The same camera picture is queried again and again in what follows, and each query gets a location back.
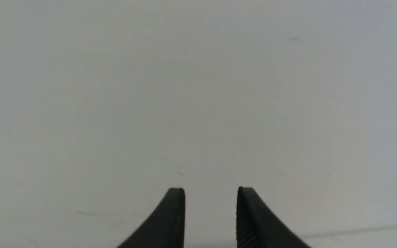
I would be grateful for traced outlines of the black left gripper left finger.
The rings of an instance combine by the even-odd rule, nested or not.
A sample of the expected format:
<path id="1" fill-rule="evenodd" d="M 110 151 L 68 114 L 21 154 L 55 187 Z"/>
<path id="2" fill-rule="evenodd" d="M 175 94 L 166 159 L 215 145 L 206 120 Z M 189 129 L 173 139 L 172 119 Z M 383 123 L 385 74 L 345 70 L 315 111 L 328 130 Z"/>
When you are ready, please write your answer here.
<path id="1" fill-rule="evenodd" d="M 183 188 L 169 188 L 148 218 L 118 247 L 183 248 L 185 201 Z"/>

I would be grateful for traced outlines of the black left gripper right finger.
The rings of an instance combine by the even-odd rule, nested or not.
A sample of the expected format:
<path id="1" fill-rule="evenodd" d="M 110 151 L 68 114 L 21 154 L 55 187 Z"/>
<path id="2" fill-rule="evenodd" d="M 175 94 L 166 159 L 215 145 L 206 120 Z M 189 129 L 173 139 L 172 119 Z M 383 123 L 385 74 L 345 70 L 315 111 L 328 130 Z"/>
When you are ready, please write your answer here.
<path id="1" fill-rule="evenodd" d="M 238 248 L 309 248 L 266 205 L 253 187 L 239 187 L 236 204 Z"/>

